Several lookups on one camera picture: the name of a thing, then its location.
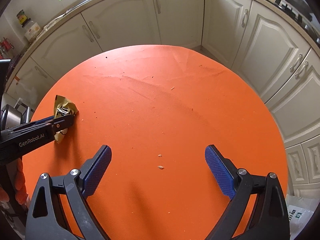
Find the yellow snack wrapper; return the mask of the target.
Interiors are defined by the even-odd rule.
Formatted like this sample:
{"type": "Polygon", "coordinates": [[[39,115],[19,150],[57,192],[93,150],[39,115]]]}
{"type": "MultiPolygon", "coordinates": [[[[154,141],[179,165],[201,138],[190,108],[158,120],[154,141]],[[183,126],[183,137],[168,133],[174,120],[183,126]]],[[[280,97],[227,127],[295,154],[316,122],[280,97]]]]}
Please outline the yellow snack wrapper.
{"type": "MultiPolygon", "coordinates": [[[[54,102],[54,118],[64,117],[66,115],[76,116],[78,109],[75,103],[61,95],[56,95],[54,102]]],[[[55,141],[59,144],[64,139],[68,132],[68,128],[58,131],[54,137],[55,141]]]]}

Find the cream kitchen cabinets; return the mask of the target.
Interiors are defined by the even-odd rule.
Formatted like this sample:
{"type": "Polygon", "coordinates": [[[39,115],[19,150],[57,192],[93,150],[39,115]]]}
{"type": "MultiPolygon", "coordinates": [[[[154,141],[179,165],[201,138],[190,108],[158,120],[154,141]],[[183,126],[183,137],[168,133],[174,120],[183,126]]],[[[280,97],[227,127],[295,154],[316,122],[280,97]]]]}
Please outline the cream kitchen cabinets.
{"type": "Polygon", "coordinates": [[[5,98],[37,107],[73,67],[138,44],[199,49],[238,74],[273,115],[294,194],[319,196],[319,47],[266,0],[11,0],[1,38],[24,51],[5,98]],[[29,43],[22,24],[42,31],[29,43]]]}

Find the white green rice bag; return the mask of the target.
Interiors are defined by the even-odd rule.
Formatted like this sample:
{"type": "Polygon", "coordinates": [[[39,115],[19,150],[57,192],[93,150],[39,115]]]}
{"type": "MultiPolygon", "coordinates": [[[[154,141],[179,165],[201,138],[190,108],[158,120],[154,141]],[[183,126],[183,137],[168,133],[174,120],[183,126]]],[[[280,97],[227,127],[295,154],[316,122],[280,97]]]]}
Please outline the white green rice bag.
{"type": "Polygon", "coordinates": [[[286,195],[290,224],[290,239],[295,239],[307,225],[318,204],[318,199],[286,195]]]}

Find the glass jar on counter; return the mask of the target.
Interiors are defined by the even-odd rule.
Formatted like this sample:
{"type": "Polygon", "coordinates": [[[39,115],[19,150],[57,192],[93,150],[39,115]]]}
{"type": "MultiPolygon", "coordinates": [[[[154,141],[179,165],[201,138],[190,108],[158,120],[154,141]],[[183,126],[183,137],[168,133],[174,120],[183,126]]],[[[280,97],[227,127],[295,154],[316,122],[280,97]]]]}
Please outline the glass jar on counter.
{"type": "Polygon", "coordinates": [[[39,24],[32,21],[31,19],[27,19],[22,24],[22,28],[25,31],[24,36],[29,43],[32,43],[42,31],[42,28],[39,26],[39,24]]]}

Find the round orange table mat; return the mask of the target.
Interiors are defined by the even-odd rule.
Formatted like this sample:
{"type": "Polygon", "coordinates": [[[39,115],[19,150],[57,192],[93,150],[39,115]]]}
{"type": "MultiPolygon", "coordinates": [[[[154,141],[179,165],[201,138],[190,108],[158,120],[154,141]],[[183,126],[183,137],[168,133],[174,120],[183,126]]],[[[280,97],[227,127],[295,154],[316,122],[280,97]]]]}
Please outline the round orange table mat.
{"type": "Polygon", "coordinates": [[[110,146],[112,160],[88,204],[112,239],[204,239],[225,210],[204,157],[215,145],[235,166],[287,189],[285,148],[259,96],[234,72],[193,50],[132,46],[101,53],[61,77],[55,97],[75,103],[61,143],[23,157],[27,192],[40,174],[64,175],[110,146]]]}

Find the black gas stove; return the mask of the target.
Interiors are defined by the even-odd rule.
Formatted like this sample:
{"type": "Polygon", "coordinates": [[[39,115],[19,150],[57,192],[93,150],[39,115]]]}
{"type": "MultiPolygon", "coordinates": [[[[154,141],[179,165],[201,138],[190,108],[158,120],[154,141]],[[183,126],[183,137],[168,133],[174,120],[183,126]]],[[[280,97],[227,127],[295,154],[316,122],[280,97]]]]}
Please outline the black gas stove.
{"type": "Polygon", "coordinates": [[[294,20],[319,47],[319,19],[306,0],[266,0],[294,20]]]}

